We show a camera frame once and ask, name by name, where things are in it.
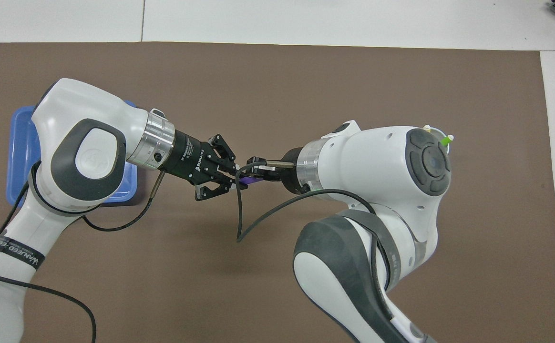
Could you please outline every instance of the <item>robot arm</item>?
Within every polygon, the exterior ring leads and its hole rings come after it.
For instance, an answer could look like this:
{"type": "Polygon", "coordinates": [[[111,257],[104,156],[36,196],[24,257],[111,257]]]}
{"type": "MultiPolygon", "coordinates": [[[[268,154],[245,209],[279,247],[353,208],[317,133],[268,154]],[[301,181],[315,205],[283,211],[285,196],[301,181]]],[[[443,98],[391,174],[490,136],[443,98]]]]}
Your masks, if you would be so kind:
{"type": "MultiPolygon", "coordinates": [[[[125,161],[159,169],[197,186],[197,200],[226,193],[235,155],[219,135],[199,141],[175,130],[160,111],[133,108],[80,81],[62,79],[32,115],[41,162],[29,175],[20,212],[0,233],[0,276],[29,282],[63,230],[110,197],[125,161]],[[210,189],[200,186],[215,182],[210,189]]],[[[27,288],[0,282],[0,343],[23,334],[27,288]]]]}
{"type": "MultiPolygon", "coordinates": [[[[56,82],[32,120],[41,162],[29,175],[22,209],[0,234],[4,278],[29,282],[61,232],[116,191],[125,161],[188,180],[197,200],[234,188],[236,157],[220,135],[199,141],[175,130],[161,111],[134,109],[83,82],[56,82]],[[218,187],[202,186],[206,182],[218,187]]],[[[282,181],[297,194],[341,189],[371,203],[376,214],[345,195],[331,195],[349,209],[308,224],[293,261],[301,289],[356,341],[433,341],[386,297],[436,248],[436,213],[450,167],[447,149],[428,131],[361,131],[349,121],[287,152],[282,161],[294,169],[278,163],[245,174],[282,181]]],[[[25,290],[0,282],[0,323],[7,323],[0,343],[22,336],[25,290]]]]}
{"type": "Polygon", "coordinates": [[[294,253],[303,292],[355,341],[434,342],[386,292],[436,248],[437,210],[451,180],[437,136],[444,134],[406,126],[361,131],[349,121],[297,157],[301,187],[347,190],[375,210],[331,195],[349,209],[305,226],[294,253]]]}

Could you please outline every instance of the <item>black cable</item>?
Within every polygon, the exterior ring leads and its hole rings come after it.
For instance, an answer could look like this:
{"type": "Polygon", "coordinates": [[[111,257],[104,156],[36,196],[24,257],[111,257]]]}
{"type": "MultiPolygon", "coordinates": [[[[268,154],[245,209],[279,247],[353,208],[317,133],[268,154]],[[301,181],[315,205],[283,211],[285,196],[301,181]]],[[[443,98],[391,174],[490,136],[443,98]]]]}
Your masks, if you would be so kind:
{"type": "MultiPolygon", "coordinates": [[[[21,187],[21,191],[20,191],[19,195],[17,196],[17,200],[15,200],[14,205],[12,205],[12,209],[11,209],[10,213],[7,215],[7,218],[4,221],[4,224],[2,224],[2,226],[0,228],[0,235],[4,232],[6,227],[9,225],[9,223],[12,219],[12,216],[14,215],[15,211],[17,210],[17,206],[21,202],[21,199],[24,197],[26,191],[29,189],[29,186],[30,186],[29,183],[25,182],[23,187],[21,187]]],[[[44,286],[40,286],[40,285],[37,285],[37,284],[28,283],[28,282],[20,282],[20,281],[17,281],[17,280],[5,278],[3,276],[0,276],[0,282],[14,284],[15,286],[21,286],[21,287],[36,289],[37,291],[42,291],[42,292],[45,292],[45,293],[57,295],[58,297],[62,297],[66,300],[69,300],[70,302],[73,302],[73,303],[77,304],[83,310],[85,310],[85,312],[89,315],[89,319],[91,320],[91,326],[92,326],[92,340],[91,340],[91,342],[95,343],[96,331],[97,331],[97,326],[96,326],[96,323],[95,323],[95,317],[94,317],[93,312],[91,311],[91,309],[88,308],[83,302],[81,302],[81,300],[78,300],[77,298],[74,298],[70,295],[67,295],[66,293],[56,291],[55,289],[51,289],[51,288],[48,288],[48,287],[44,287],[44,286]]]]}
{"type": "Polygon", "coordinates": [[[56,291],[55,289],[51,289],[51,288],[48,288],[48,287],[39,286],[37,284],[32,284],[32,283],[27,283],[27,282],[19,282],[17,280],[5,278],[3,276],[0,276],[0,282],[14,284],[15,286],[21,286],[21,287],[36,289],[37,291],[42,291],[42,292],[45,292],[45,293],[50,293],[50,294],[53,294],[53,295],[57,295],[58,297],[62,297],[66,300],[70,300],[71,302],[77,304],[83,310],[85,310],[85,312],[89,315],[89,319],[91,320],[91,326],[92,326],[92,340],[91,340],[91,342],[95,343],[95,337],[96,337],[96,331],[97,331],[97,327],[96,327],[96,324],[95,324],[95,317],[93,316],[93,312],[91,311],[91,309],[88,308],[83,302],[81,302],[81,300],[78,300],[77,298],[74,298],[70,295],[67,295],[66,293],[61,293],[60,291],[56,291]]]}
{"type": "Polygon", "coordinates": [[[282,202],[281,204],[277,205],[273,209],[270,209],[269,211],[267,211],[266,213],[264,213],[263,215],[258,217],[258,219],[256,219],[254,221],[254,223],[252,223],[245,230],[245,232],[241,233],[241,226],[243,225],[243,210],[242,210],[242,206],[241,206],[241,189],[240,189],[239,178],[240,178],[241,172],[243,172],[245,169],[248,169],[250,167],[255,167],[255,166],[258,166],[258,165],[267,165],[267,161],[260,161],[260,162],[254,162],[254,163],[247,164],[247,165],[241,167],[239,170],[237,170],[237,173],[236,173],[237,204],[238,204],[238,209],[239,209],[239,221],[238,221],[238,224],[237,224],[237,241],[238,242],[241,242],[244,239],[244,237],[248,233],[250,233],[250,231],[255,226],[260,224],[260,222],[262,222],[264,219],[267,219],[267,217],[269,217],[273,213],[276,213],[280,209],[283,209],[284,207],[286,207],[290,204],[293,204],[294,202],[298,202],[299,200],[303,200],[303,199],[308,198],[308,197],[314,197],[314,195],[328,194],[328,193],[346,195],[346,196],[348,196],[350,198],[354,198],[355,200],[360,202],[372,214],[376,214],[375,209],[373,208],[373,206],[371,206],[371,204],[369,204],[369,202],[364,200],[362,197],[356,195],[355,193],[352,193],[352,192],[349,192],[349,191],[344,191],[342,189],[320,189],[320,190],[317,190],[317,191],[311,191],[311,192],[308,192],[308,193],[305,193],[305,194],[298,195],[294,198],[291,198],[290,200],[287,200],[286,202],[282,202]]]}
{"type": "Polygon", "coordinates": [[[155,185],[153,186],[153,190],[151,191],[151,195],[148,198],[148,202],[146,203],[146,206],[144,207],[142,212],[140,212],[140,214],[137,217],[135,217],[131,222],[129,222],[125,225],[117,226],[116,228],[103,228],[101,226],[97,226],[96,224],[90,222],[90,220],[86,217],[86,215],[84,215],[82,217],[83,220],[90,227],[94,228],[95,230],[99,230],[101,232],[117,232],[118,230],[123,230],[124,228],[129,228],[129,226],[132,226],[133,224],[135,224],[135,222],[140,220],[140,218],[142,218],[142,216],[146,214],[146,211],[148,211],[148,209],[151,207],[151,203],[153,203],[153,199],[155,198],[155,194],[157,194],[157,189],[158,189],[159,185],[161,184],[161,181],[163,180],[164,175],[165,175],[165,172],[161,171],[161,173],[157,177],[157,180],[155,181],[155,185]]]}
{"type": "Polygon", "coordinates": [[[258,167],[259,165],[267,165],[267,161],[258,161],[258,162],[253,162],[253,163],[249,163],[247,165],[244,165],[243,167],[241,167],[240,169],[237,170],[236,172],[236,191],[237,191],[237,206],[238,206],[238,210],[239,210],[239,220],[237,223],[237,241],[241,241],[240,240],[240,235],[241,235],[241,226],[243,225],[243,209],[241,206],[241,185],[240,185],[240,176],[241,173],[251,167],[258,167]]]}
{"type": "Polygon", "coordinates": [[[21,191],[19,192],[19,195],[17,196],[17,200],[14,201],[14,204],[12,205],[11,211],[9,213],[9,215],[7,215],[7,219],[4,221],[4,223],[2,224],[2,226],[0,227],[0,235],[4,232],[4,230],[7,228],[7,226],[9,225],[11,219],[12,219],[12,215],[14,215],[14,211],[17,210],[17,206],[19,205],[19,203],[21,202],[21,199],[24,197],[27,189],[30,188],[29,183],[25,182],[23,184],[23,187],[21,187],[21,191]]]}

